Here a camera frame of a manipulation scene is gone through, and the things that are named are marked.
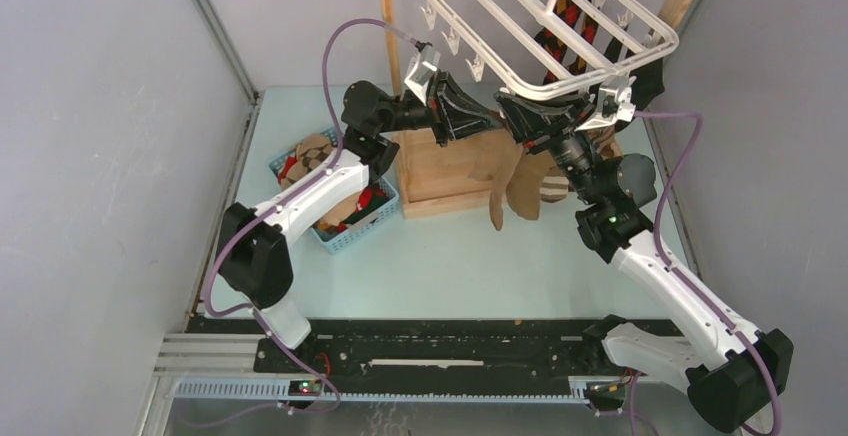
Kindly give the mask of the plain brown sock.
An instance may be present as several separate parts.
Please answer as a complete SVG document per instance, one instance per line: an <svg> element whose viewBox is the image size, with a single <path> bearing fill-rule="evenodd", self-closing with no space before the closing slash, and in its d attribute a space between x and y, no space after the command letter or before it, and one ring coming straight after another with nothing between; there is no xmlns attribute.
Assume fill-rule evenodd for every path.
<svg viewBox="0 0 848 436"><path fill-rule="evenodd" d="M503 204L506 188L521 159L523 146L516 143L506 129L475 135L476 158L469 172L475 181L491 183L488 200L489 216L496 231L503 227Z"/></svg>

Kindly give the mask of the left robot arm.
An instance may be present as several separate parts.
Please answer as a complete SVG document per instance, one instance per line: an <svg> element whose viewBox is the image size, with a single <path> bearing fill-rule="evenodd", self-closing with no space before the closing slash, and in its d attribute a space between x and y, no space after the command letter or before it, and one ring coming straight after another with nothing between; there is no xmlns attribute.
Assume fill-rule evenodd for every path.
<svg viewBox="0 0 848 436"><path fill-rule="evenodd" d="M240 308L252 312L278 342L278 360L297 373L312 367L316 346L306 338L311 325L290 294L291 245L331 209L385 174L399 151L387 134L429 129L445 145L501 129L505 118L470 97L448 73L437 71L401 96L368 81L351 84L334 125L337 144L315 169L254 207L235 203L225 211L212 270L242 296Z"/></svg>

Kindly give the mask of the brown argyle sock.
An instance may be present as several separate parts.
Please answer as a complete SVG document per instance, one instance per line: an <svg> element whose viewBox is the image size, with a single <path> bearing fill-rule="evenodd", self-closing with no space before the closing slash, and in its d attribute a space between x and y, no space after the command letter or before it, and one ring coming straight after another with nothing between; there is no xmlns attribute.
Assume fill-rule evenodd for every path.
<svg viewBox="0 0 848 436"><path fill-rule="evenodd" d="M277 180L281 190L286 190L299 182L332 156L336 145L324 134L311 134L303 139L283 160L277 171Z"/></svg>

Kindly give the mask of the white plastic clip hanger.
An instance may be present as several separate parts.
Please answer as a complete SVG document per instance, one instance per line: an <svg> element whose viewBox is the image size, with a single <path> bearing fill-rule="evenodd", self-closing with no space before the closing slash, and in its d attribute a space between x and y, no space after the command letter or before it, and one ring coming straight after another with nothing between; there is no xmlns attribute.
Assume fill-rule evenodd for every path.
<svg viewBox="0 0 848 436"><path fill-rule="evenodd" d="M640 0L420 0L420 10L442 70L537 101L631 76L680 43ZM617 62L604 55L613 38Z"/></svg>

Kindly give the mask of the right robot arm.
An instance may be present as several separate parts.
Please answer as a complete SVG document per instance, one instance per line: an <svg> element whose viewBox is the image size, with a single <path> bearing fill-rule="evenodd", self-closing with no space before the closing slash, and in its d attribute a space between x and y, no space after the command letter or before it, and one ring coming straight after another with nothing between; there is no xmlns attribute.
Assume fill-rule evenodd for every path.
<svg viewBox="0 0 848 436"><path fill-rule="evenodd" d="M644 206L663 206L667 190L655 187L653 161L642 154L602 159L587 133L639 111L631 104L585 97L537 102L506 92L496 102L503 126L531 153L547 152L584 201L576 214L584 244L635 281L664 309L682 342L608 317L600 335L581 348L585 367L606 374L622 366L684 393L714 429L747 429L764 408L773 434L782 428L779 397L786 387L794 346L778 329L763 331L722 301L672 251L659 217Z"/></svg>

